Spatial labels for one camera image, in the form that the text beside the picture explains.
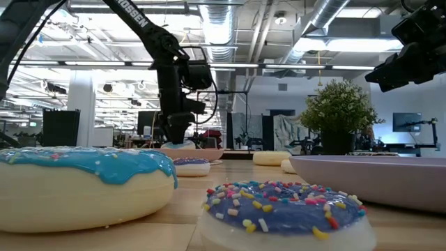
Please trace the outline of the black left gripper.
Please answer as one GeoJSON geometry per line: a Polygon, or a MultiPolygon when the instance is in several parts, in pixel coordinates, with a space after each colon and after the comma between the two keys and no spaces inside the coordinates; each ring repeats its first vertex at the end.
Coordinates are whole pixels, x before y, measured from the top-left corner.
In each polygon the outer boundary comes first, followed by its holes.
{"type": "Polygon", "coordinates": [[[190,136],[195,114],[203,114],[205,103],[187,98],[182,91],[180,65],[184,63],[157,64],[157,81],[160,98],[160,120],[168,140],[173,144],[184,143],[190,136]]]}

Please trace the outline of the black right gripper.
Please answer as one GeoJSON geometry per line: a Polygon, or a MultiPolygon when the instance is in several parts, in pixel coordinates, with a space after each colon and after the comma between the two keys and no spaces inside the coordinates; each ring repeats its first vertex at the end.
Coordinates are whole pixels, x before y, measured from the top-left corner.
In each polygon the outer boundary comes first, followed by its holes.
{"type": "Polygon", "coordinates": [[[422,84],[446,71],[446,33],[395,33],[403,49],[365,75],[385,93],[410,82],[422,84]]]}

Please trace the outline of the light blue donut grey drizzle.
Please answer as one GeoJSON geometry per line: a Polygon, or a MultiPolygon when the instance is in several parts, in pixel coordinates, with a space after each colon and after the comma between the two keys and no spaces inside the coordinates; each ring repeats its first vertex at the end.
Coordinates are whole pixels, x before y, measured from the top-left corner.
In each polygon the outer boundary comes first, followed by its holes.
{"type": "Polygon", "coordinates": [[[161,149],[189,149],[189,150],[195,150],[196,145],[193,141],[185,140],[181,144],[174,144],[172,142],[167,142],[161,145],[161,149]]]}

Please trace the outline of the small purple glazed donut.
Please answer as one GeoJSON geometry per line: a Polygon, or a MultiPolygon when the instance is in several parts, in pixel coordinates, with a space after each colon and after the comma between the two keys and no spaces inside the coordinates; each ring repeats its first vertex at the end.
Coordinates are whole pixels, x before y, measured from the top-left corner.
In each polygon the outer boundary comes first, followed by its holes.
{"type": "Polygon", "coordinates": [[[210,162],[204,158],[176,158],[174,166],[181,177],[206,176],[210,171],[210,162]]]}

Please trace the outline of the chocolate glazed donut white drizzle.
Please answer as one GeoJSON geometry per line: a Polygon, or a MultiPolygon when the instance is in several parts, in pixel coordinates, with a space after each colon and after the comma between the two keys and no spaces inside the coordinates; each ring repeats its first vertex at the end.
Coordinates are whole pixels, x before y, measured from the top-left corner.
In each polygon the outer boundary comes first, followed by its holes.
{"type": "Polygon", "coordinates": [[[253,154],[255,165],[280,166],[283,160],[287,160],[291,154],[288,151],[256,151],[253,154]]]}

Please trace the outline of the lavender plate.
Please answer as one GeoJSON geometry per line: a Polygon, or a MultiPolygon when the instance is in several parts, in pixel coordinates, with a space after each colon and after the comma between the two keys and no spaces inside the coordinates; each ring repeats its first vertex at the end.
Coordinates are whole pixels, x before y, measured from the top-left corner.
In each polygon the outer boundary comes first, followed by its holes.
{"type": "Polygon", "coordinates": [[[446,213],[446,158],[302,155],[290,162],[311,184],[373,203],[446,213]]]}

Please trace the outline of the blue donut white drizzle sprinkles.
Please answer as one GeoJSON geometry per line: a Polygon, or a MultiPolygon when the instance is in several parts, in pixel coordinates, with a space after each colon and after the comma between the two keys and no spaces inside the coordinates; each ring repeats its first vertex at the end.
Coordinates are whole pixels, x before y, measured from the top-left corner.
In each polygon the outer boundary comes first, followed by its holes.
{"type": "Polygon", "coordinates": [[[0,150],[0,231],[105,227],[160,210],[178,186],[156,150],[25,147],[0,150]]]}

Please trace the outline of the pink plate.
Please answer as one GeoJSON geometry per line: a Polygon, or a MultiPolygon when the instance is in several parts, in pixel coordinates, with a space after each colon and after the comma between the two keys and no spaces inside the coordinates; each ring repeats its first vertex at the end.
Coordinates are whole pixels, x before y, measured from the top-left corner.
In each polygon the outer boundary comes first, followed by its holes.
{"type": "Polygon", "coordinates": [[[209,162],[219,160],[223,153],[223,149],[155,149],[161,153],[166,154],[171,159],[177,158],[203,158],[209,162]]]}

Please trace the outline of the red object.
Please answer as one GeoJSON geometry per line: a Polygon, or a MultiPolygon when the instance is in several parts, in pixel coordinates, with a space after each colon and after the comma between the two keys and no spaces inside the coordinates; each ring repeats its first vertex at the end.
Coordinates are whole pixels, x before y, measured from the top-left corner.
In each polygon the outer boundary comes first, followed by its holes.
{"type": "Polygon", "coordinates": [[[219,130],[206,130],[203,134],[206,138],[213,138],[215,139],[216,148],[220,149],[222,147],[222,133],[219,130]]]}

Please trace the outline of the green potted plant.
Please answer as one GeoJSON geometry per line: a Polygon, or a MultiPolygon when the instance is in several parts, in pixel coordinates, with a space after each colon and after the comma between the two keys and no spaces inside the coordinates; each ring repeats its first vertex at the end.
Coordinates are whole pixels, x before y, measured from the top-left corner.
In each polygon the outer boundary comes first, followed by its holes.
{"type": "Polygon", "coordinates": [[[316,96],[306,99],[306,105],[300,122],[314,132],[357,133],[385,122],[367,92],[350,80],[331,80],[316,96]]]}

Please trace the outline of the white square pillar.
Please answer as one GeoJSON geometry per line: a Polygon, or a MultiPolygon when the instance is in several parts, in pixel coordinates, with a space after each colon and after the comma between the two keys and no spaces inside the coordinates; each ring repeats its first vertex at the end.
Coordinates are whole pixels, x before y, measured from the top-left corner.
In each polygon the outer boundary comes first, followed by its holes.
{"type": "Polygon", "coordinates": [[[96,84],[91,70],[71,70],[68,110],[80,111],[77,146],[91,147],[95,125],[96,84]]]}

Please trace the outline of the grey crumpled cover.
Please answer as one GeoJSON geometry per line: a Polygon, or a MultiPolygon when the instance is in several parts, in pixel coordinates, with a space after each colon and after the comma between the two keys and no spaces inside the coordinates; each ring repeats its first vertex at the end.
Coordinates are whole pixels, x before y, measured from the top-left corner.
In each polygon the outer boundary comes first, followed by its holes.
{"type": "Polygon", "coordinates": [[[273,117],[274,149],[300,155],[301,146],[290,146],[292,141],[302,141],[308,136],[308,129],[300,122],[299,116],[277,115],[273,117]]]}

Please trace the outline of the wall monitor screen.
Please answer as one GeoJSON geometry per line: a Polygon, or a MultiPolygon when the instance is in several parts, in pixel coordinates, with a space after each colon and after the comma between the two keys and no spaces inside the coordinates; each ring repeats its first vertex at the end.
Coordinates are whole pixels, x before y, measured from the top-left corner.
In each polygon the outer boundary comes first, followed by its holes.
{"type": "Polygon", "coordinates": [[[422,124],[421,113],[393,113],[393,132],[420,132],[422,124]]]}

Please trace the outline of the black ceiling light rail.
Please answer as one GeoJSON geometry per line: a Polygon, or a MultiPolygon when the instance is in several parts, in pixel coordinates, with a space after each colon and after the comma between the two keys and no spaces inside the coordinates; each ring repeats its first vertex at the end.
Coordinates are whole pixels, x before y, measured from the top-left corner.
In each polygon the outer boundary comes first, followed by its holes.
{"type": "MultiPolygon", "coordinates": [[[[148,68],[152,61],[36,61],[25,60],[21,66],[42,67],[77,67],[92,68],[148,68]]],[[[320,64],[273,64],[273,63],[208,63],[212,69],[268,69],[268,70],[353,70],[372,71],[374,66],[346,66],[346,65],[320,65],[320,64]]]]}

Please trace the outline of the silver spiral ceiling duct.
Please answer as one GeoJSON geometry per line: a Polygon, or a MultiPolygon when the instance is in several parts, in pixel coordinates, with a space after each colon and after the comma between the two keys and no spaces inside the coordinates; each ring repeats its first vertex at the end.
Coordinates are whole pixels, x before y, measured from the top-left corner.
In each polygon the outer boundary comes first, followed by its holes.
{"type": "Polygon", "coordinates": [[[234,49],[234,16],[236,8],[225,5],[201,5],[202,29],[207,47],[208,58],[212,62],[232,62],[234,49]]]}

